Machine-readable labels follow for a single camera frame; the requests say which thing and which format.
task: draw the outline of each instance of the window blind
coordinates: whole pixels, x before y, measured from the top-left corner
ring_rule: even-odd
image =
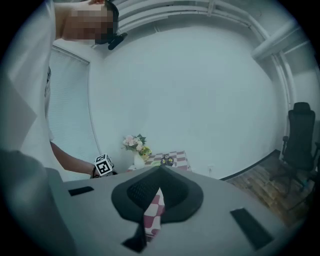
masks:
[[[99,150],[89,112],[89,63],[53,47],[49,66],[52,142],[69,155],[93,163]]]

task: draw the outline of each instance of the office chair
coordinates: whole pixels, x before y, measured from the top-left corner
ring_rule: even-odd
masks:
[[[315,191],[316,189],[318,191],[320,186],[320,156],[318,157],[317,169],[317,171],[311,172],[307,179],[307,181],[312,180],[314,182],[312,191],[303,200],[301,200],[300,202],[296,203],[293,207],[288,209],[288,212],[296,208],[301,203],[305,203],[308,206],[310,206],[313,203]]]
[[[288,177],[289,185],[285,197],[291,189],[292,179],[302,185],[301,191],[305,184],[298,178],[298,170],[312,171],[314,162],[320,148],[320,143],[316,142],[316,150],[312,156],[312,137],[316,115],[310,109],[306,102],[297,102],[293,106],[293,110],[288,112],[290,123],[290,136],[283,137],[282,147],[282,167],[285,173],[274,175],[270,178],[273,181],[275,178]]]

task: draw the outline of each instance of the flower vase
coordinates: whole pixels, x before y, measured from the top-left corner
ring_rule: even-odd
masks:
[[[145,167],[145,161],[139,155],[139,152],[133,152],[133,164],[136,169],[142,169]]]

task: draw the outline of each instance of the black strip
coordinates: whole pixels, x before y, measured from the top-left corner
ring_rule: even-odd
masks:
[[[221,181],[226,181],[226,180],[229,180],[229,179],[231,179],[231,178],[234,178],[234,177],[236,177],[236,176],[238,176],[238,175],[240,175],[240,174],[243,174],[243,173],[245,173],[246,171],[250,170],[251,168],[257,166],[258,164],[260,164],[261,162],[263,162],[264,160],[266,160],[268,157],[270,157],[270,156],[273,155],[273,154],[278,154],[278,155],[280,155],[280,150],[275,149],[275,150],[272,151],[270,154],[268,154],[266,157],[262,158],[261,160],[259,160],[258,162],[254,163],[253,165],[250,165],[249,167],[247,167],[247,168],[245,168],[245,169],[243,169],[243,170],[241,170],[241,171],[238,171],[238,172],[236,172],[236,173],[234,173],[234,174],[232,174],[232,175],[230,175],[230,176],[221,178],[220,180],[221,180]]]
[[[84,187],[79,187],[79,188],[75,188],[75,189],[70,189],[69,193],[70,196],[77,196],[77,195],[81,195],[90,191],[93,191],[94,189],[90,186],[84,186]]]
[[[255,250],[273,240],[273,237],[246,209],[236,209],[230,213]]]

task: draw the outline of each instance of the gray surface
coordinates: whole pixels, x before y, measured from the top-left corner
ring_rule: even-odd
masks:
[[[114,239],[114,219],[109,218],[108,212],[101,214],[100,209],[107,203],[102,194],[98,194],[98,189],[78,196],[70,196],[62,182],[59,173],[53,169],[47,169],[49,185],[53,194],[54,201],[73,237],[77,255],[79,256],[106,256],[106,255],[133,255],[133,252],[125,248]],[[73,181],[76,188],[90,186],[88,182],[99,183],[106,178]]]
[[[111,236],[112,243],[120,245],[134,234],[137,225],[119,216],[111,201],[112,190],[149,169],[147,167],[107,178],[70,181],[64,186],[68,190],[85,186],[94,188],[94,191],[70,197],[71,201],[77,205],[77,211],[95,219],[91,225],[96,225],[99,232],[105,232],[103,236]],[[248,255],[254,252],[253,247],[230,215],[230,211],[243,207],[275,238],[287,232],[284,224],[267,208],[231,184],[177,168],[170,169],[201,186],[203,204],[187,221],[162,225],[161,231],[142,255]],[[113,247],[112,254],[136,254],[122,248]]]

